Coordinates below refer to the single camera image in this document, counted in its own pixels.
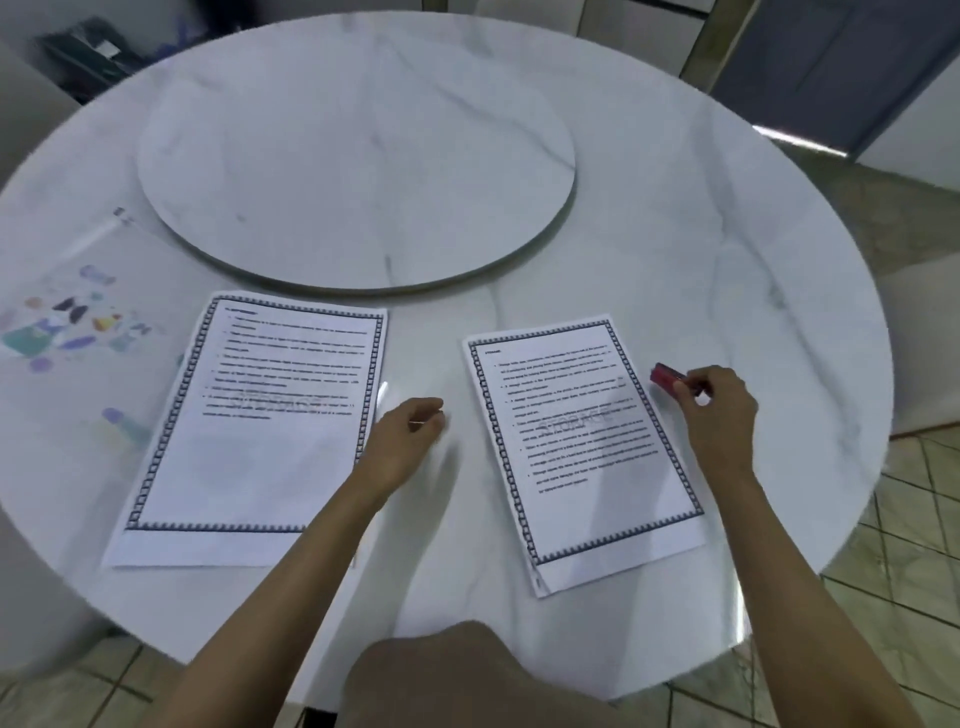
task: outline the person's left arm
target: person's left arm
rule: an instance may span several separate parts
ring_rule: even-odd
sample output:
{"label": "person's left arm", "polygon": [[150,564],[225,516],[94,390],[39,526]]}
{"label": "person's left arm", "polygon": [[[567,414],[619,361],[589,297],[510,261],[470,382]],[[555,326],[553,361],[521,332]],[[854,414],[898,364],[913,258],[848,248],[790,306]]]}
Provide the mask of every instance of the person's left arm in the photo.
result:
{"label": "person's left arm", "polygon": [[[444,429],[443,400],[373,426],[353,473],[151,711],[148,728],[270,728],[373,515]],[[424,422],[411,431],[411,421]]]}

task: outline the marble tabletop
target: marble tabletop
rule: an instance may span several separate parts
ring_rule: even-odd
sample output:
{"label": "marble tabletop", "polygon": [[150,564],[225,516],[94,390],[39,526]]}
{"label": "marble tabletop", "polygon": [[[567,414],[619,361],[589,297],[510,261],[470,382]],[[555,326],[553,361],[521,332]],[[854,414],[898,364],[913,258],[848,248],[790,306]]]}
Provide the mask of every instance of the marble tabletop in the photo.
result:
{"label": "marble tabletop", "polygon": [[[750,626],[695,468],[707,546],[534,597],[460,340],[610,313],[639,369],[658,360],[684,369],[734,366],[760,405],[759,478],[804,557],[821,570],[873,489],[892,412],[887,330],[850,235],[801,171],[746,122],[598,45],[427,13],[318,17],[249,38],[330,24],[451,43],[507,66],[570,129],[577,182],[542,239],[504,265],[429,292],[366,299],[391,310],[381,407],[441,396],[450,427],[369,529],[290,698],[336,709],[365,646],[462,619],[489,624],[534,674],[604,698],[668,679],[739,642]],[[162,356],[132,358],[135,386],[117,392],[129,417],[107,400],[95,405],[102,416],[80,405],[119,377],[95,367],[71,375],[79,369],[70,362],[41,367],[36,376],[47,377],[50,395],[31,405],[14,392],[30,381],[27,363],[0,359],[0,503],[94,607],[188,661],[265,571],[100,566],[142,455],[137,433],[149,432],[159,414],[201,294],[238,285],[175,240],[137,181],[137,140],[176,64],[151,67],[78,111],[0,195],[0,301],[82,248],[87,232],[121,206],[156,237],[163,261],[140,266],[150,275],[129,271],[144,279],[132,295],[167,321]],[[120,366],[103,361],[104,372]],[[680,414],[663,397],[658,404],[689,467]],[[109,439],[97,434],[100,425],[124,428]]]}
{"label": "marble tabletop", "polygon": [[310,289],[455,279],[533,240],[570,195],[570,134],[489,56],[350,23],[182,54],[137,155],[163,221],[232,269]]}

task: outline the white chair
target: white chair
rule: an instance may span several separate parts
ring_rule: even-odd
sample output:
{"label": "white chair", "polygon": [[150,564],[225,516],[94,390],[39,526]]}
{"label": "white chair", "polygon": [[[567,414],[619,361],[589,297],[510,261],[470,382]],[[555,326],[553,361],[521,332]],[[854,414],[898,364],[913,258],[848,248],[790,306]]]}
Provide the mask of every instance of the white chair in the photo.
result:
{"label": "white chair", "polygon": [[[0,44],[0,188],[77,103]],[[110,627],[17,533],[0,503],[0,676],[33,677],[83,655]]]}
{"label": "white chair", "polygon": [[960,422],[960,254],[876,282],[894,356],[893,433]]}
{"label": "white chair", "polygon": [[576,36],[585,3],[586,0],[477,0],[473,14]]}

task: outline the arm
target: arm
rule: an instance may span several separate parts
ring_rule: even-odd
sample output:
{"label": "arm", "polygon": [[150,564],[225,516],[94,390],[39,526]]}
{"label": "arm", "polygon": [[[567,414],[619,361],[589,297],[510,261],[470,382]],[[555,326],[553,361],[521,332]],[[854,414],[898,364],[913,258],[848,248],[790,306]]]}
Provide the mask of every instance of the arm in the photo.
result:
{"label": "arm", "polygon": [[754,476],[756,401],[730,369],[687,375],[675,392],[720,510],[756,648],[783,728],[923,728],[897,682],[830,597]]}
{"label": "arm", "polygon": [[[443,400],[385,414],[353,473],[279,564],[217,630],[149,728],[269,728],[336,595],[360,538],[444,429]],[[411,432],[412,420],[425,421]]]}

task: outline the brown clothing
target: brown clothing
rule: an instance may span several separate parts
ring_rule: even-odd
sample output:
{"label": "brown clothing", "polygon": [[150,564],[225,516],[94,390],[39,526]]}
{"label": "brown clothing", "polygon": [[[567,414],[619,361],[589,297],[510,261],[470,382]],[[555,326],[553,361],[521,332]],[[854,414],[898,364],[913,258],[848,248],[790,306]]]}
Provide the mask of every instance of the brown clothing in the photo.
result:
{"label": "brown clothing", "polygon": [[615,708],[547,685],[480,622],[368,648],[350,671],[337,728],[631,725]]}

